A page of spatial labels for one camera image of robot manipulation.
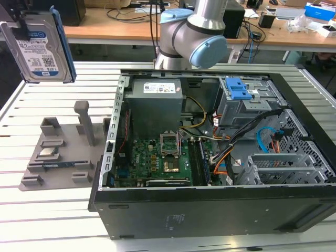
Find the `green circuit board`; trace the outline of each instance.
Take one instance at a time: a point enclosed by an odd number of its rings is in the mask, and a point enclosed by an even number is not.
[[[134,140],[132,147],[132,164],[129,167],[128,179],[121,180],[121,187],[137,187],[139,181],[148,179],[188,180],[193,185],[192,169],[188,141],[181,140],[181,155],[178,158],[172,155],[161,155],[160,139]],[[169,143],[166,148],[174,148],[174,143]],[[203,147],[206,158],[213,155],[212,145],[204,141]]]
[[[182,154],[180,158],[175,159],[173,156],[161,157],[161,145],[159,139],[154,140],[136,140],[133,145],[132,164],[130,174],[136,178],[164,178],[164,179],[181,179],[191,180],[191,170],[189,166],[189,155],[186,141],[181,142]],[[178,161],[178,171],[164,172],[164,162],[169,160]]]

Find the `motherboard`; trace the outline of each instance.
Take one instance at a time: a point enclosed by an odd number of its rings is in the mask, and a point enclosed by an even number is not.
[[[170,138],[161,143],[160,139],[133,141],[131,165],[117,170],[120,187],[190,186],[210,181],[210,141],[181,139],[176,143]],[[167,154],[175,148],[175,156]]]

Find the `cardboard box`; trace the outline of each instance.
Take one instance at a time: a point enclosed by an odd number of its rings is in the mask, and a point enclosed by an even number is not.
[[[336,37],[336,25],[323,25],[317,30],[323,37]]]
[[[307,5],[305,6],[305,10],[305,15],[307,17],[319,18],[326,21],[332,19],[336,13],[336,8],[334,7],[313,5],[311,3],[307,3]]]
[[[87,8],[121,9],[130,5],[131,0],[85,0]]]

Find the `hard drive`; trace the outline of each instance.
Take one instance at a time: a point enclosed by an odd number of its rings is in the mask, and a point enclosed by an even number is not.
[[[58,11],[26,12],[24,21],[30,40],[18,40],[13,35],[16,23],[0,22],[22,78],[29,83],[41,81],[74,82],[76,71]]]

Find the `blue box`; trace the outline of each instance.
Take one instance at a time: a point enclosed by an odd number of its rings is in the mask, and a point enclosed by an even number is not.
[[[319,18],[322,20],[329,21],[335,16],[336,8],[328,6],[318,6],[311,3],[307,3],[305,6],[307,17]]]

